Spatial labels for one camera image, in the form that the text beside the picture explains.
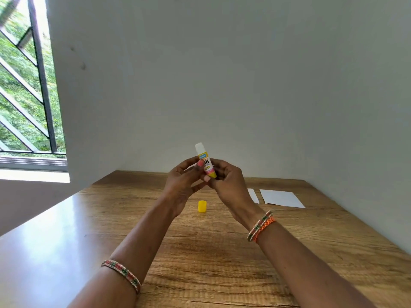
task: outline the person's left hand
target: person's left hand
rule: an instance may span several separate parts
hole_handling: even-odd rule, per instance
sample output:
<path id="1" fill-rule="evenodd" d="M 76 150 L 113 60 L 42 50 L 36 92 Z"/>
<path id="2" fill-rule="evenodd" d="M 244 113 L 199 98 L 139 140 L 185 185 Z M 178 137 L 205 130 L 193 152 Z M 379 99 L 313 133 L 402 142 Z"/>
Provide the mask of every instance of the person's left hand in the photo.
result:
<path id="1" fill-rule="evenodd" d="M 198 185 L 191 186 L 200 179 L 202 174 L 204 174 L 204 161 L 200 160 L 198 156 L 182 161 L 168 173 L 162 196 L 171 202 L 174 217 L 181 214 L 185 203 L 194 192 L 207 185 L 203 181 Z"/>

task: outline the table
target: table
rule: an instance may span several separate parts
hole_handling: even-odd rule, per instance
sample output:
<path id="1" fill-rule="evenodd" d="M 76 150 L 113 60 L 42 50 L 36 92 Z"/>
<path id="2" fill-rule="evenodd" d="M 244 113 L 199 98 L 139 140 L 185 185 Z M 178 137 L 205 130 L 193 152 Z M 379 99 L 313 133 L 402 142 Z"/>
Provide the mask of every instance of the table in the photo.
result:
<path id="1" fill-rule="evenodd" d="M 156 199 L 166 175 L 116 171 L 0 238 L 0 308 L 66 307 Z M 292 191 L 305 209 L 261 204 L 378 307 L 411 307 L 411 257 L 307 182 L 248 178 Z M 207 212 L 197 203 L 206 200 Z M 298 307 L 247 231 L 206 187 L 168 230 L 137 307 Z"/>

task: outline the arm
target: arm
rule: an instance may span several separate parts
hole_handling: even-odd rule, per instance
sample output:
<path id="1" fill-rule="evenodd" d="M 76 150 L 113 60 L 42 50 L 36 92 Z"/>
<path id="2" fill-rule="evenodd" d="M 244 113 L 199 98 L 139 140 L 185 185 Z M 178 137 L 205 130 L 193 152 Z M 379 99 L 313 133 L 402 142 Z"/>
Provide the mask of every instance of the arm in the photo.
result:
<path id="1" fill-rule="evenodd" d="M 211 159 L 211 162 L 218 180 L 204 175 L 202 179 L 217 191 L 233 217 L 250 231 L 265 212 L 252 201 L 238 167 L 222 160 Z M 280 223 L 274 222 L 265 228 L 257 243 L 302 308 L 375 308 Z"/>
<path id="2" fill-rule="evenodd" d="M 160 198 L 110 256 L 110 259 L 130 270 L 140 283 L 143 283 L 173 219 L 182 212 L 188 198 L 205 186 L 203 182 L 191 187 L 204 172 L 201 161 L 187 169 L 197 161 L 198 157 L 193 157 L 170 171 Z M 136 299 L 136 290 L 123 276 L 110 268 L 102 267 L 69 308 L 133 308 Z"/>

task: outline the green and red beaded bangle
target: green and red beaded bangle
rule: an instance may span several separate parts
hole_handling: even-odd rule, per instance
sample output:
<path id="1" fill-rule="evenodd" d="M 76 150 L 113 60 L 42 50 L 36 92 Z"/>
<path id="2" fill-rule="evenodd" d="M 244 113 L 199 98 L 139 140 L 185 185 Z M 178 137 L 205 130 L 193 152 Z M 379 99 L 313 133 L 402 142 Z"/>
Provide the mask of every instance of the green and red beaded bangle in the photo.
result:
<path id="1" fill-rule="evenodd" d="M 264 228 L 261 229 L 261 227 L 268 221 L 270 220 L 270 223 L 274 222 L 275 219 L 272 217 L 273 216 L 273 212 L 268 211 L 265 213 L 265 215 L 254 225 L 253 228 L 251 228 L 250 233 L 247 236 L 247 240 L 249 242 L 253 241 L 254 237 L 256 236 L 256 234 L 259 234 L 265 227 L 267 227 L 268 225 L 265 225 Z"/>
<path id="2" fill-rule="evenodd" d="M 141 283 L 140 281 L 136 278 L 135 275 L 131 273 L 130 270 L 128 270 L 126 267 L 124 267 L 122 264 L 116 262 L 115 260 L 108 259 L 105 260 L 101 266 L 106 266 L 108 268 L 111 268 L 115 271 L 117 271 L 119 274 L 121 274 L 123 277 L 126 278 L 127 281 L 131 283 L 131 285 L 136 289 L 137 294 L 140 294 L 140 289 L 141 289 Z"/>

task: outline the forearm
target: forearm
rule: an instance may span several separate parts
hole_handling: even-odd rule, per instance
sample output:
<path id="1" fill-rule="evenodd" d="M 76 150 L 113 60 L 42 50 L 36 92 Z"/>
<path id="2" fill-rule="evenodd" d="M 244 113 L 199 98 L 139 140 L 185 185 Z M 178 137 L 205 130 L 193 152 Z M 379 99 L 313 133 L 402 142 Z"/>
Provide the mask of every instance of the forearm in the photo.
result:
<path id="1" fill-rule="evenodd" d="M 258 245 L 283 277 L 302 308 L 375 306 L 347 280 L 333 271 L 280 223 L 270 224 Z"/>
<path id="2" fill-rule="evenodd" d="M 110 259 L 129 269 L 142 284 L 174 219 L 170 203 L 159 198 L 116 248 Z M 70 308 L 133 308 L 136 290 L 119 273 L 102 267 L 70 304 Z"/>

